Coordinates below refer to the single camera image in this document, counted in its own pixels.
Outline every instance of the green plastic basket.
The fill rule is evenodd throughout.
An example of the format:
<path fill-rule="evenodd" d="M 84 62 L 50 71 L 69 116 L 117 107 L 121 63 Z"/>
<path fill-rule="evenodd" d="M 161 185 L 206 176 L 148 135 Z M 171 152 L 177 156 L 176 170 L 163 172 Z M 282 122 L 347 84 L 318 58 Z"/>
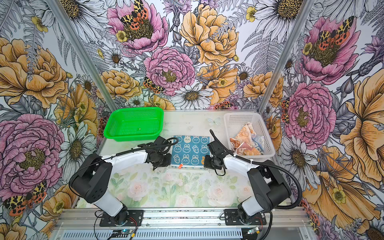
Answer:
<path fill-rule="evenodd" d="M 104 129 L 104 136 L 116 141 L 156 139 L 163 129 L 161 108 L 122 108 L 114 111 Z"/>

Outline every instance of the metal post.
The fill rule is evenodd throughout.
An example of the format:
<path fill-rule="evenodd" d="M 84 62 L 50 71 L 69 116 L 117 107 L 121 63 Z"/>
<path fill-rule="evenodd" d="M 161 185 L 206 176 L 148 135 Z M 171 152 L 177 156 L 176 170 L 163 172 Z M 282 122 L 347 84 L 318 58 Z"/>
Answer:
<path fill-rule="evenodd" d="M 105 87 L 104 82 L 101 80 L 100 74 L 98 73 L 95 65 L 92 62 L 91 57 L 88 55 L 79 35 L 76 32 L 75 25 L 71 22 L 68 15 L 66 14 L 60 0 L 49 0 L 46 1 L 47 5 L 55 15 L 56 19 L 60 22 L 60 28 L 66 33 L 68 40 L 71 42 L 76 53 L 79 55 L 83 64 L 87 68 L 92 79 L 95 81 L 96 86 L 99 88 L 101 95 L 104 97 L 105 102 L 109 106 L 111 111 L 115 111 L 117 106 L 113 101 L 109 91 Z"/>
<path fill-rule="evenodd" d="M 285 46 L 283 48 L 283 51 L 280 54 L 280 58 L 277 61 L 276 67 L 273 70 L 271 81 L 268 84 L 268 87 L 265 90 L 264 96 L 260 102 L 258 112 L 261 114 L 263 110 L 265 109 L 266 104 L 268 103 L 269 99 L 271 98 L 271 95 L 273 93 L 273 89 L 275 88 L 277 82 L 279 81 L 279 77 L 281 75 L 281 71 L 283 70 L 283 67 L 285 63 L 287 62 L 291 50 L 293 46 L 295 45 L 297 38 L 303 29 L 305 25 L 305 21 L 307 20 L 311 9 L 313 7 L 314 0 L 304 0 L 300 11 L 297 15 L 297 18 L 295 20 L 295 23 L 293 25 L 292 32 L 289 33 L 287 37 L 287 41 L 285 42 Z"/>

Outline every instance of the crumpled cloth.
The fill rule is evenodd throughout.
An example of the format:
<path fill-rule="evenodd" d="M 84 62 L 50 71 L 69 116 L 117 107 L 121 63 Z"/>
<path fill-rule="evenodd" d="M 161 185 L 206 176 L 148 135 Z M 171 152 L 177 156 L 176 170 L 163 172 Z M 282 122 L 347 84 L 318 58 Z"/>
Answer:
<path fill-rule="evenodd" d="M 262 155 L 264 152 L 264 136 L 256 134 L 251 122 L 245 124 L 240 132 L 229 140 L 231 149 L 237 155 Z"/>

